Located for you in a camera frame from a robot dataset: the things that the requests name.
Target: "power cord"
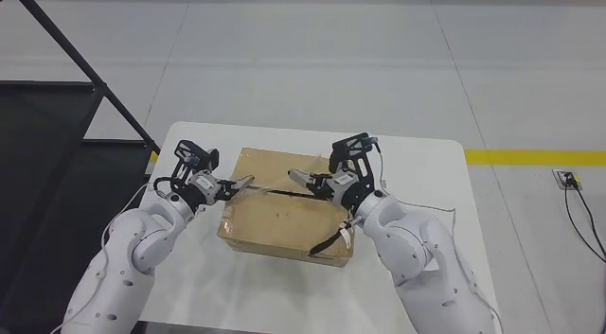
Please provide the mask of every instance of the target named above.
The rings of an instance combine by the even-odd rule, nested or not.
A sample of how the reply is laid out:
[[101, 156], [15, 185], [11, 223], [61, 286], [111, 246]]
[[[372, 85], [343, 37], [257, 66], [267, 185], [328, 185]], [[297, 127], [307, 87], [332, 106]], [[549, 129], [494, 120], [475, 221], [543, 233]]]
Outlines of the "power cord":
[[107, 231], [110, 229], [110, 226], [112, 226], [112, 224], [114, 223], [114, 221], [117, 219], [118, 216], [120, 216], [122, 213], [124, 213], [124, 211], [129, 207], [129, 205], [131, 205], [131, 203], [134, 201], [134, 199], [136, 198], [136, 196], [139, 194], [139, 192], [141, 192], [143, 190], [143, 188], [145, 188], [146, 186], [150, 185], [150, 183], [146, 183], [144, 185], [141, 185], [139, 187], [139, 189], [136, 190], [136, 192], [134, 192], [134, 195], [131, 197], [131, 199], [126, 203], [126, 205], [124, 205], [124, 207], [122, 208], [122, 210], [120, 210], [110, 221], [110, 223], [107, 224], [107, 226], [105, 226], [105, 229], [103, 229], [103, 233], [101, 234], [101, 251], [103, 252], [103, 257], [105, 262], [103, 263], [103, 270], [101, 270], [100, 272], [97, 273], [96, 277], [98, 279], [98, 283], [97, 286], [95, 287], [95, 291], [93, 292], [93, 294], [91, 295], [90, 299], [88, 299], [88, 301], [86, 302], [86, 304], [84, 304], [82, 306], [82, 308], [80, 308], [80, 310], [78, 310], [76, 312], [76, 314], [74, 314], [69, 320], [67, 321], [63, 321], [59, 326], [55, 327], [50, 334], [55, 334], [58, 333], [59, 330], [61, 330], [65, 325], [69, 324], [70, 322], [72, 322], [76, 317], [78, 317], [78, 315], [80, 313], [82, 313], [84, 311], [84, 309], [86, 307], [88, 307], [88, 305], [95, 299], [95, 296], [98, 293], [98, 290], [101, 287], [101, 284], [103, 283], [103, 279], [105, 279], [105, 276], [107, 274], [107, 267], [109, 265], [110, 262], [110, 256], [109, 254], [107, 254], [107, 249], [105, 249], [105, 236], [107, 235]]
[[[568, 213], [568, 218], [570, 219], [570, 223], [572, 223], [572, 227], [575, 228], [575, 231], [577, 232], [577, 234], [580, 237], [580, 240], [583, 241], [585, 246], [587, 246], [587, 248], [589, 250], [591, 250], [591, 252], [594, 253], [599, 260], [606, 263], [606, 251], [604, 251], [604, 246], [602, 245], [602, 242], [599, 239], [599, 236], [597, 235], [596, 223], [594, 221], [594, 215], [592, 214], [591, 209], [589, 209], [589, 206], [587, 205], [587, 202], [583, 198], [582, 193], [580, 193], [579, 184], [577, 183], [577, 180], [575, 180], [575, 177], [572, 174], [572, 172], [567, 172], [566, 174], [564, 174], [564, 177], [566, 178], [564, 181], [564, 203], [566, 205], [566, 213]], [[587, 240], [585, 239], [583, 234], [580, 233], [580, 230], [577, 227], [577, 225], [575, 224], [575, 221], [572, 219], [572, 215], [570, 214], [570, 207], [568, 206], [568, 189], [569, 189], [569, 187], [573, 187], [577, 191], [577, 193], [579, 193], [580, 200], [582, 201], [583, 206], [585, 207], [585, 210], [589, 214], [591, 230], [592, 230], [592, 233], [594, 234], [594, 238], [596, 239], [597, 246], [599, 246], [599, 249], [602, 252], [602, 255], [598, 254], [597, 251], [594, 250], [594, 248], [587, 242]]]
[[379, 176], [379, 188], [385, 195], [391, 195], [398, 202], [401, 202], [405, 205], [415, 206], [417, 208], [427, 208], [427, 209], [432, 209], [432, 210], [436, 210], [436, 211], [440, 211], [440, 212], [446, 212], [446, 213], [453, 214], [453, 224], [451, 227], [451, 238], [453, 239], [454, 257], [456, 258], [456, 263], [458, 263], [458, 267], [461, 269], [461, 272], [463, 272], [463, 275], [465, 275], [465, 280], [467, 280], [468, 288], [482, 302], [482, 304], [484, 304], [486, 306], [486, 308], [490, 309], [490, 311], [494, 314], [494, 316], [497, 318], [497, 321], [499, 322], [499, 328], [501, 329], [501, 334], [505, 334], [505, 329], [503, 329], [503, 321], [501, 320], [501, 316], [499, 315], [499, 312], [496, 311], [496, 309], [488, 302], [488, 300], [486, 300], [475, 288], [472, 288], [472, 282], [471, 282], [471, 280], [469, 280], [467, 278], [467, 274], [465, 273], [465, 268], [463, 267], [463, 263], [461, 262], [461, 259], [458, 255], [458, 250], [456, 249], [456, 243], [455, 243], [456, 208], [447, 209], [447, 208], [440, 208], [440, 207], [432, 206], [432, 205], [403, 202], [402, 200], [396, 198], [395, 196], [393, 196], [392, 194], [387, 192], [386, 188], [383, 186], [383, 154], [381, 153], [381, 148], [379, 148], [378, 141], [375, 141], [373, 143], [375, 145], [375, 148], [377, 149], [377, 152], [379, 153], [379, 157], [381, 158], [381, 173]]

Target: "black strap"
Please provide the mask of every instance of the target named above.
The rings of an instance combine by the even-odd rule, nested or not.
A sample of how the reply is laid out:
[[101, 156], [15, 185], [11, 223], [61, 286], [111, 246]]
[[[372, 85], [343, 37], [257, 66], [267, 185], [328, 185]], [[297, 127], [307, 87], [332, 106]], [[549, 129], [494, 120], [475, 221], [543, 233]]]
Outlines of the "black strap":
[[[255, 186], [255, 185], [248, 185], [247, 188], [248, 189], [265, 189], [262, 186]], [[310, 195], [309, 193], [282, 191], [282, 190], [279, 190], [279, 189], [265, 189], [265, 192], [267, 192], [267, 193], [275, 193], [277, 195], [294, 196], [296, 198], [319, 200], [321, 202], [325, 202], [326, 201], [326, 199]]]
[[310, 250], [310, 256], [314, 256], [316, 254], [322, 253], [323, 251], [328, 249], [341, 236], [341, 229], [349, 230], [349, 228], [351, 228], [351, 223], [345, 222], [344, 228], [339, 227], [339, 230], [337, 230], [337, 232], [335, 234], [330, 236], [330, 238], [328, 238], [324, 242], [320, 242], [317, 245], [313, 246], [313, 248]]

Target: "gray floor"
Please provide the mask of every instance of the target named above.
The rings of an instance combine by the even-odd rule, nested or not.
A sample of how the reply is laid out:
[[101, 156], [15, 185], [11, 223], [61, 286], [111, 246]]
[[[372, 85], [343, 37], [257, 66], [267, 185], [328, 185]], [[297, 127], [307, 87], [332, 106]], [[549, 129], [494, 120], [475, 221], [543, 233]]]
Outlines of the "gray floor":
[[[604, 0], [38, 1], [160, 143], [190, 120], [606, 147]], [[16, 1], [0, 39], [1, 79], [84, 79]], [[136, 138], [109, 106], [88, 135]], [[598, 333], [603, 264], [551, 168], [470, 167], [499, 307], [508, 333]], [[605, 233], [606, 170], [575, 171]]]

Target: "cable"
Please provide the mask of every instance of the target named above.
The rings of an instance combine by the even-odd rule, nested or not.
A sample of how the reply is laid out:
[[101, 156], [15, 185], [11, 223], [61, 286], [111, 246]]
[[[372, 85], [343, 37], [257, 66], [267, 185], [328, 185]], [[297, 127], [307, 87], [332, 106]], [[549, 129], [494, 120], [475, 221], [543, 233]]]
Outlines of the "cable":
[[591, 213], [591, 210], [589, 209], [589, 206], [587, 205], [587, 202], [585, 202], [585, 198], [583, 198], [583, 194], [580, 193], [579, 186], [576, 183], [574, 183], [573, 187], [577, 190], [577, 193], [579, 194], [580, 200], [583, 202], [583, 206], [585, 207], [585, 210], [587, 211], [587, 214], [589, 214], [589, 221], [591, 222], [591, 231], [594, 233], [594, 237], [596, 238], [596, 241], [597, 241], [597, 246], [599, 246], [599, 249], [602, 251], [602, 254], [604, 255], [604, 258], [606, 259], [606, 251], [604, 250], [604, 246], [602, 245], [602, 241], [599, 240], [599, 236], [597, 235], [596, 223], [594, 222], [594, 215]]
[[454, 249], [454, 257], [456, 258], [456, 263], [458, 263], [458, 267], [461, 270], [461, 272], [463, 273], [463, 276], [465, 277], [465, 280], [467, 281], [467, 286], [470, 289], [470, 291], [477, 296], [477, 298], [482, 302], [482, 304], [484, 304], [493, 314], [494, 316], [497, 318], [497, 321], [499, 322], [499, 328], [501, 329], [501, 334], [505, 334], [505, 330], [503, 329], [503, 321], [501, 320], [501, 316], [499, 315], [499, 312], [496, 311], [495, 308], [492, 307], [492, 305], [484, 298], [482, 297], [482, 295], [480, 295], [480, 293], [476, 290], [476, 287], [473, 286], [472, 287], [472, 281], [470, 279], [468, 279], [467, 274], [465, 273], [465, 267], [463, 267], [463, 262], [461, 262], [461, 259], [458, 255], [458, 250], [456, 249], [456, 243], [455, 243], [455, 225], [456, 225], [456, 208], [452, 208], [452, 209], [447, 209], [447, 208], [440, 208], [437, 206], [432, 206], [432, 205], [424, 205], [424, 204], [416, 204], [416, 203], [411, 203], [411, 202], [403, 202], [402, 200], [396, 198], [395, 196], [391, 195], [389, 192], [387, 192], [386, 188], [383, 187], [383, 154], [381, 153], [381, 149], [379, 148], [379, 144], [378, 143], [374, 143], [375, 147], [377, 148], [377, 152], [379, 153], [379, 157], [381, 158], [381, 173], [379, 176], [379, 186], [381, 191], [386, 194], [386, 195], [390, 195], [392, 196], [394, 199], [396, 199], [398, 202], [401, 202], [405, 205], [411, 205], [411, 206], [415, 206], [418, 208], [427, 208], [427, 209], [433, 209], [433, 210], [437, 210], [440, 212], [446, 212], [446, 213], [452, 213], [453, 214], [453, 224], [451, 227], [451, 238], [453, 239], [453, 249]]
[[70, 322], [72, 322], [76, 317], [78, 317], [78, 315], [80, 313], [82, 313], [84, 311], [84, 309], [86, 307], [88, 307], [88, 305], [95, 299], [95, 296], [97, 295], [98, 290], [101, 287], [101, 284], [103, 283], [103, 279], [105, 279], [105, 274], [107, 273], [107, 266], [109, 265], [110, 262], [110, 256], [109, 254], [107, 254], [107, 249], [105, 249], [105, 235], [107, 234], [107, 231], [109, 230], [110, 226], [112, 226], [112, 224], [114, 223], [114, 221], [117, 219], [118, 216], [120, 216], [122, 213], [124, 213], [124, 211], [129, 207], [129, 205], [131, 205], [131, 203], [133, 202], [134, 198], [136, 198], [136, 196], [139, 194], [139, 192], [141, 192], [143, 190], [143, 188], [145, 188], [146, 186], [150, 185], [151, 183], [145, 183], [144, 185], [141, 185], [136, 192], [134, 192], [134, 195], [131, 197], [131, 199], [126, 203], [126, 205], [124, 205], [124, 207], [122, 208], [122, 210], [120, 210], [110, 221], [110, 223], [107, 224], [107, 226], [105, 226], [105, 229], [103, 229], [103, 233], [101, 234], [101, 251], [103, 252], [104, 258], [105, 258], [105, 262], [103, 264], [103, 270], [101, 270], [101, 272], [98, 272], [96, 277], [99, 279], [99, 282], [97, 283], [97, 286], [95, 287], [95, 291], [93, 291], [93, 294], [91, 295], [91, 298], [88, 299], [88, 301], [86, 302], [86, 304], [84, 304], [82, 306], [82, 308], [80, 308], [80, 310], [78, 310], [76, 312], [76, 314], [74, 314], [69, 320], [67, 321], [63, 321], [59, 326], [55, 327], [50, 334], [55, 334], [58, 333], [59, 330], [61, 330], [65, 325], [69, 324]]
[[[596, 255], [598, 258], [599, 258], [599, 260], [601, 260], [602, 262], [606, 263], [606, 258], [604, 258], [604, 257], [600, 256], [600, 255], [599, 255], [599, 254], [596, 252], [596, 250], [594, 250], [594, 248], [593, 248], [593, 247], [592, 247], [592, 246], [591, 246], [591, 245], [590, 245], [590, 244], [587, 242], [587, 240], [585, 239], [585, 237], [583, 236], [583, 234], [581, 234], [581, 233], [580, 233], [580, 230], [579, 230], [579, 228], [577, 227], [577, 225], [575, 224], [575, 221], [574, 221], [574, 220], [572, 220], [572, 215], [570, 214], [570, 207], [568, 206], [568, 185], [564, 185], [564, 203], [565, 203], [565, 205], [566, 205], [566, 213], [568, 213], [568, 218], [570, 219], [570, 223], [572, 223], [572, 227], [573, 227], [573, 228], [575, 228], [575, 231], [576, 231], [576, 232], [577, 232], [577, 234], [579, 235], [580, 240], [582, 240], [582, 241], [583, 241], [583, 243], [585, 244], [585, 246], [587, 246], [587, 248], [588, 248], [589, 250], [591, 250], [591, 252], [592, 252], [592, 253], [594, 253], [594, 254], [595, 254], [595, 255]], [[591, 219], [592, 226], [593, 226], [593, 221], [594, 221], [594, 219], [593, 219], [593, 216], [591, 215], [591, 212], [589, 213], [589, 215], [590, 215], [589, 217], [590, 217], [590, 219]]]

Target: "black cable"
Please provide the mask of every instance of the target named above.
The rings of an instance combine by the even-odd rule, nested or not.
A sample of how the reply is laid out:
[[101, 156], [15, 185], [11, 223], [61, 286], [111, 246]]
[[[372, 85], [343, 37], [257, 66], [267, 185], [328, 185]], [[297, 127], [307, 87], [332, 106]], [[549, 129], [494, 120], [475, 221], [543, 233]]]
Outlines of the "black cable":
[[583, 206], [585, 206], [585, 210], [587, 211], [587, 214], [589, 214], [589, 221], [591, 222], [591, 231], [594, 233], [594, 237], [596, 238], [596, 241], [597, 241], [597, 246], [599, 246], [599, 249], [602, 251], [604, 258], [606, 258], [606, 250], [604, 250], [602, 241], [599, 240], [599, 236], [597, 235], [596, 223], [594, 222], [594, 215], [591, 213], [591, 210], [589, 209], [587, 202], [585, 202], [585, 198], [583, 198], [583, 194], [580, 193], [579, 187], [577, 185], [573, 185], [573, 187], [577, 190], [580, 200], [583, 202]]
[[572, 227], [575, 228], [575, 231], [577, 232], [577, 234], [580, 237], [580, 240], [583, 241], [583, 243], [585, 244], [585, 246], [587, 246], [587, 248], [589, 248], [589, 250], [591, 250], [592, 253], [594, 253], [599, 260], [601, 260], [602, 262], [606, 263], [606, 258], [601, 257], [596, 250], [594, 250], [593, 247], [591, 247], [591, 245], [589, 243], [587, 243], [587, 241], [585, 240], [585, 237], [583, 236], [583, 234], [580, 233], [579, 229], [577, 228], [577, 225], [575, 224], [574, 220], [572, 220], [572, 215], [570, 214], [570, 208], [568, 207], [568, 185], [564, 186], [564, 202], [566, 204], [566, 212], [568, 213], [568, 218], [570, 219], [570, 223], [572, 223]]

